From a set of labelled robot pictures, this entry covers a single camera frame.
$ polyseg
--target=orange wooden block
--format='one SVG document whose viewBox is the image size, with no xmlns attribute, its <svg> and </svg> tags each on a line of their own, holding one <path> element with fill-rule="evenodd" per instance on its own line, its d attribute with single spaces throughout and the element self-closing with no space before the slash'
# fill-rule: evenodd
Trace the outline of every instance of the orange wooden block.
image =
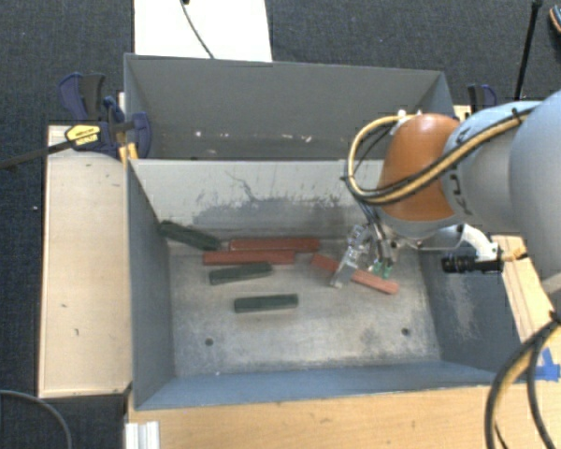
<svg viewBox="0 0 561 449">
<path fill-rule="evenodd" d="M 310 264 L 317 268 L 322 268 L 334 273 L 338 269 L 339 262 L 332 258 L 329 258 L 328 256 L 317 253 L 313 258 L 311 258 Z M 355 270 L 354 274 L 352 275 L 352 281 L 358 282 L 359 284 L 370 287 L 372 289 L 382 291 L 383 293 L 387 293 L 389 295 L 394 295 L 399 290 L 398 282 L 384 280 L 383 278 L 367 271 L 363 271 L 362 269 Z"/>
<path fill-rule="evenodd" d="M 206 266 L 250 263 L 292 265 L 295 262 L 295 251 L 206 251 L 202 256 L 202 262 Z"/>
<path fill-rule="evenodd" d="M 292 250 L 297 253 L 315 253 L 319 248 L 320 240 L 317 238 L 232 239 L 228 244 L 231 251 Z"/>
</svg>

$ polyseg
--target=dark gray carpet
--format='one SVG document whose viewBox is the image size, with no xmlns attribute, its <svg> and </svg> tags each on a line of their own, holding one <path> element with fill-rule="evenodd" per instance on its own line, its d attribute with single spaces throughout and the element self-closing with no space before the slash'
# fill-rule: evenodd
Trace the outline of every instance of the dark gray carpet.
<svg viewBox="0 0 561 449">
<path fill-rule="evenodd" d="M 525 93 L 561 88 L 561 50 L 545 0 Z M 453 99 L 489 83 L 513 94 L 531 0 L 266 0 L 275 60 L 440 69 Z M 72 72 L 108 75 L 122 88 L 122 54 L 133 48 L 132 0 L 0 0 L 0 158 L 42 145 L 49 120 L 67 117 L 55 85 Z M 0 173 L 0 381 L 34 392 L 41 275 L 42 163 Z M 64 447 L 47 415 L 5 402 L 4 447 Z M 122 442 L 122 399 L 58 401 L 76 448 Z"/>
</svg>

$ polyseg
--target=white paper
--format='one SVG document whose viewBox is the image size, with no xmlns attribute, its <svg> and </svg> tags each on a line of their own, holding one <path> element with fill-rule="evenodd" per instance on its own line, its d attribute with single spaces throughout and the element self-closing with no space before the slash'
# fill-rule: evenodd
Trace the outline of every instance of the white paper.
<svg viewBox="0 0 561 449">
<path fill-rule="evenodd" d="M 272 61 L 264 0 L 191 0 L 186 7 L 215 58 Z M 135 52 L 208 58 L 179 0 L 135 0 Z"/>
</svg>

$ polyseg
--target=dark green block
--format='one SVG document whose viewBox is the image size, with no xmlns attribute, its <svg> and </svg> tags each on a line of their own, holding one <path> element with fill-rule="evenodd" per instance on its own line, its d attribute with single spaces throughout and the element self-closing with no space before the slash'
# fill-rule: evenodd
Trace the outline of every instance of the dark green block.
<svg viewBox="0 0 561 449">
<path fill-rule="evenodd" d="M 193 246 L 198 250 L 216 251 L 221 248 L 218 238 L 171 221 L 162 221 L 158 226 L 158 233 L 165 238 Z"/>
<path fill-rule="evenodd" d="M 235 299 L 235 312 L 290 310 L 298 304 L 297 295 L 240 297 Z"/>
<path fill-rule="evenodd" d="M 272 274 L 270 263 L 252 263 L 232 268 L 215 269 L 209 273 L 209 283 L 225 284 L 226 282 L 254 280 Z"/>
</svg>

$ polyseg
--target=bin floor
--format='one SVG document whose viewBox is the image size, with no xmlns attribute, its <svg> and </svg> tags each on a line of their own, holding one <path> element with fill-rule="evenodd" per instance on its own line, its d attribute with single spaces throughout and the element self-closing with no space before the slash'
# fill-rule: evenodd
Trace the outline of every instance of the bin floor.
<svg viewBox="0 0 561 449">
<path fill-rule="evenodd" d="M 344 240 L 320 253 L 340 259 Z M 212 286 L 201 255 L 169 247 L 177 376 L 270 370 L 378 366 L 440 360 L 418 255 L 404 250 L 391 275 L 396 295 L 351 282 L 329 285 L 312 254 L 271 276 Z M 238 297 L 296 293 L 296 309 L 236 314 Z"/>
</svg>

